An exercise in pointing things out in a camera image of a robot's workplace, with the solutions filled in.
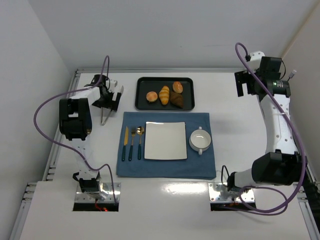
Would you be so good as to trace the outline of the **metal tongs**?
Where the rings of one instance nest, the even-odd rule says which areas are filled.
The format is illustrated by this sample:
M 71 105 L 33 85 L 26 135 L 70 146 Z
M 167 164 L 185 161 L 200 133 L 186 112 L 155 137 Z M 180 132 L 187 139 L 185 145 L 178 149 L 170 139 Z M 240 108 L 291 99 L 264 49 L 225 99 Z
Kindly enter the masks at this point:
M 122 95 L 123 95 L 123 93 L 124 93 L 124 86 L 121 85 L 120 87 L 117 87 L 117 88 L 115 89 L 115 92 L 110 92 L 110 93 L 117 93 L 117 92 L 121 92 Z M 101 126 L 104 126 L 104 125 L 107 123 L 107 120 L 109 119 L 109 117 L 111 116 L 111 114 L 112 114 L 113 112 L 117 112 L 117 110 L 110 110 L 110 109 L 108 109 L 109 112 L 108 112 L 107 115 L 104 117 L 104 110 L 106 110 L 106 109 L 107 109 L 107 108 L 101 108 L 101 118 L 100 118 L 100 125 L 101 125 Z

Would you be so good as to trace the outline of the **round orange bun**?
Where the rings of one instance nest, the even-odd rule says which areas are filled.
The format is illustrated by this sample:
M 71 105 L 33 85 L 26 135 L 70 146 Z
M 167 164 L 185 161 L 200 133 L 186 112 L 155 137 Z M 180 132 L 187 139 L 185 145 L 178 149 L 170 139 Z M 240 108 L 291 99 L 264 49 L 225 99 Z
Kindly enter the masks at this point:
M 158 94 L 155 91 L 150 91 L 146 94 L 146 100 L 149 103 L 153 103 L 158 99 Z

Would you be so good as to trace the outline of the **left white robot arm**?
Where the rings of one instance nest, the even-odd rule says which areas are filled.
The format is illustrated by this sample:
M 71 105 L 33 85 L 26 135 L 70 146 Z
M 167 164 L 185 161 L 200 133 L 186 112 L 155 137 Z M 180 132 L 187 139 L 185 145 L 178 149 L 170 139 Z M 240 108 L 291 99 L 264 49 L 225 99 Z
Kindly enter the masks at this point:
M 71 143 L 78 166 L 78 172 L 72 177 L 79 183 L 81 192 L 95 200 L 104 201 L 115 192 L 104 190 L 100 176 L 102 168 L 94 166 L 95 157 L 90 143 L 93 129 L 91 107 L 116 112 L 123 92 L 124 87 L 118 86 L 116 80 L 93 80 L 74 96 L 59 101 L 59 130 Z

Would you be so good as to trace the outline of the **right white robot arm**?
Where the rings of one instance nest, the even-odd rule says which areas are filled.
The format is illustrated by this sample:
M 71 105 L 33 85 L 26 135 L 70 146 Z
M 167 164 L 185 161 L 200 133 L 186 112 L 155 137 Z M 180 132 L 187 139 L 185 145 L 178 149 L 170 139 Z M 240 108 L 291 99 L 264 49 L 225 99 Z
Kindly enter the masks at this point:
M 245 186 L 289 186 L 300 179 L 302 157 L 286 121 L 290 117 L 291 89 L 289 83 L 281 79 L 283 61 L 279 57 L 267 57 L 261 51 L 245 59 L 263 86 L 247 70 L 236 72 L 237 95 L 244 95 L 243 85 L 246 85 L 247 93 L 257 97 L 267 144 L 265 155 L 256 159 L 250 169 L 231 173 L 227 178 L 227 190 L 238 192 Z

